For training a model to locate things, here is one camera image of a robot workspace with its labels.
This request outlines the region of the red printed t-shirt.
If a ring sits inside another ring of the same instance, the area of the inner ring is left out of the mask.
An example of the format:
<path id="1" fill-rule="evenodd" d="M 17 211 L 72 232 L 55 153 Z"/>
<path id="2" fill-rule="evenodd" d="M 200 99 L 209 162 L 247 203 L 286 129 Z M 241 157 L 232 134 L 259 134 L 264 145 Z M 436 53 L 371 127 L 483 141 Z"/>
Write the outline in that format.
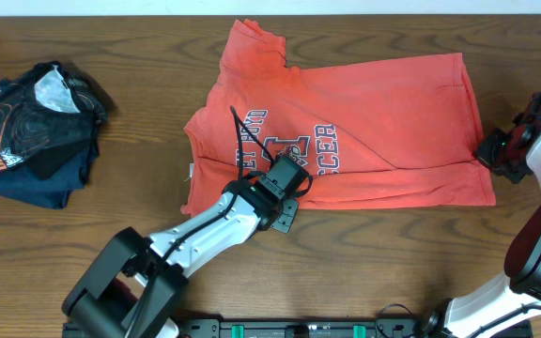
<path id="1" fill-rule="evenodd" d="M 185 126 L 193 170 L 184 214 L 211 207 L 239 172 L 287 155 L 313 178 L 307 209 L 492 206 L 461 54 L 291 67 L 286 40 L 233 24 L 205 105 Z"/>

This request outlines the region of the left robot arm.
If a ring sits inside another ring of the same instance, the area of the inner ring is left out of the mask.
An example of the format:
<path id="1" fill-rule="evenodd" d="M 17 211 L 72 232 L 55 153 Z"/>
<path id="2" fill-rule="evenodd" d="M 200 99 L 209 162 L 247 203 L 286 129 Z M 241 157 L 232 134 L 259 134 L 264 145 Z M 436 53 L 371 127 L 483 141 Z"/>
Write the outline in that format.
<path id="1" fill-rule="evenodd" d="M 229 182 L 208 210 L 147 237 L 116 233 L 71 289 L 62 312 L 86 337 L 176 337 L 172 320 L 189 278 L 257 232 L 288 232 L 312 176 L 288 156 Z"/>

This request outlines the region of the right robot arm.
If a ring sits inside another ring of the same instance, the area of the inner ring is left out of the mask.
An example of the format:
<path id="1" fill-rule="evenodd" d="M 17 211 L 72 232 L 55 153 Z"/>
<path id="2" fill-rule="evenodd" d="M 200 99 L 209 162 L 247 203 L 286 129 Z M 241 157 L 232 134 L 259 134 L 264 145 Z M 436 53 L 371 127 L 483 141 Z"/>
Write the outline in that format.
<path id="1" fill-rule="evenodd" d="M 493 130 L 474 152 L 492 174 L 541 190 L 541 92 L 510 131 Z M 417 337 L 531 337 L 541 315 L 541 204 L 511 242 L 503 271 L 470 294 L 445 301 L 415 329 Z"/>

